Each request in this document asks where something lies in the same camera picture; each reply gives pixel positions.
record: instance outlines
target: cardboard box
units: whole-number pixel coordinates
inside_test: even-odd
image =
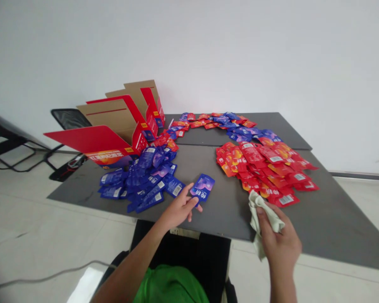
[[[93,126],[44,135],[84,153],[104,169],[127,165],[147,146],[149,127],[130,96],[89,101],[77,108]]]
[[[154,80],[126,83],[125,89],[105,93],[108,98],[128,94],[157,137],[157,128],[164,127],[165,116]]]
[[[159,128],[164,128],[165,116],[163,107],[161,106],[160,96],[157,92],[156,83],[154,80],[146,80],[132,83],[125,83],[125,88],[128,90],[137,90],[138,88],[142,92],[142,95],[153,113],[153,117],[156,120]]]

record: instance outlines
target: hand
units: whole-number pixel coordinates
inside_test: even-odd
[[[188,222],[192,219],[192,209],[198,203],[198,197],[187,197],[188,191],[194,186],[193,183],[184,187],[180,195],[175,198],[169,207],[163,212],[160,219],[157,221],[165,231],[177,227],[188,218]],[[197,206],[198,211],[202,212],[201,205]]]
[[[270,263],[270,269],[281,274],[293,274],[298,257],[302,252],[300,242],[291,220],[276,206],[266,203],[285,223],[280,234],[272,230],[266,212],[257,207],[258,221],[261,227],[262,245]]]

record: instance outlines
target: person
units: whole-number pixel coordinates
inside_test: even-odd
[[[188,197],[193,183],[167,207],[139,244],[125,257],[106,279],[92,303],[113,302],[208,302],[208,297],[190,271],[179,266],[158,266],[148,269],[164,235],[186,219],[191,222],[192,210],[198,198]],[[271,303],[294,303],[296,288],[293,272],[302,252],[296,231],[289,218],[275,205],[267,203],[285,223],[281,233],[275,233],[262,208],[257,208],[262,244],[270,267]]]

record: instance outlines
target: rag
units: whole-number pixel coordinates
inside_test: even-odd
[[[261,197],[254,190],[250,192],[248,197],[248,205],[251,211],[251,227],[256,231],[256,236],[254,237],[254,247],[257,251],[258,257],[260,260],[265,258],[264,248],[262,246],[262,237],[260,224],[257,217],[257,207],[261,207],[267,214],[268,220],[270,221],[272,230],[276,233],[279,233],[284,227],[285,223],[278,217],[278,215],[265,204],[263,197]]]

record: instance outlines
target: gray table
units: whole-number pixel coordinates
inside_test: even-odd
[[[278,112],[273,113],[242,113],[250,121],[257,124],[259,129],[272,129],[286,144],[293,149],[306,149],[312,150],[311,146],[298,134],[298,132],[285,120],[285,118]],[[181,114],[167,114],[165,115],[165,128],[170,125],[171,119],[179,121]],[[230,141],[226,135],[225,130],[220,128],[211,128],[206,130],[203,126],[199,128],[191,128],[185,133],[184,137],[178,137],[177,144],[189,145],[208,145],[208,146],[222,146]]]
[[[179,147],[174,160],[178,165],[175,176],[179,180],[190,183],[200,173],[206,173],[216,181],[208,201],[202,204],[203,213],[195,211],[192,222],[184,222],[181,227],[234,239],[253,239],[248,194],[237,178],[227,178],[216,164],[215,148]],[[311,152],[299,152],[320,168],[307,171],[320,190],[297,192],[300,203],[283,209],[298,232],[304,253],[379,269],[379,231]],[[103,174],[102,168],[88,161],[48,198],[148,221],[156,221],[172,201],[164,193],[165,202],[140,214],[128,214],[129,202],[102,199],[96,192]]]

